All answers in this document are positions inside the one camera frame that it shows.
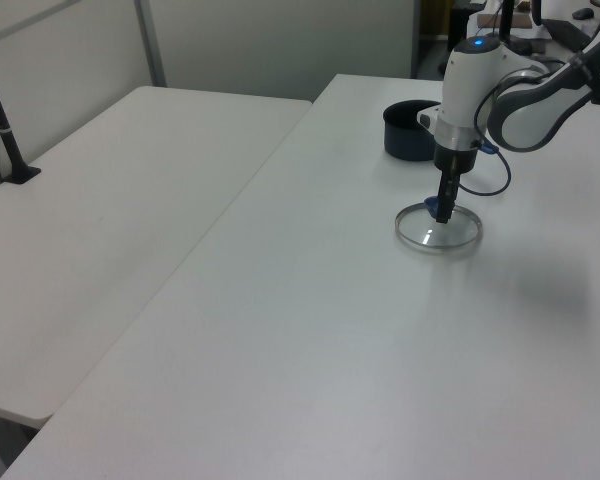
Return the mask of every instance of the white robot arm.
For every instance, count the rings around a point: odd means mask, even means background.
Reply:
[[[600,96],[600,33],[553,74],[511,52],[496,37],[460,43],[447,64],[442,104],[418,121],[434,135],[434,163],[442,171],[436,220],[451,218],[460,175],[470,171],[488,127],[498,145],[530,152],[546,145],[564,121]]]

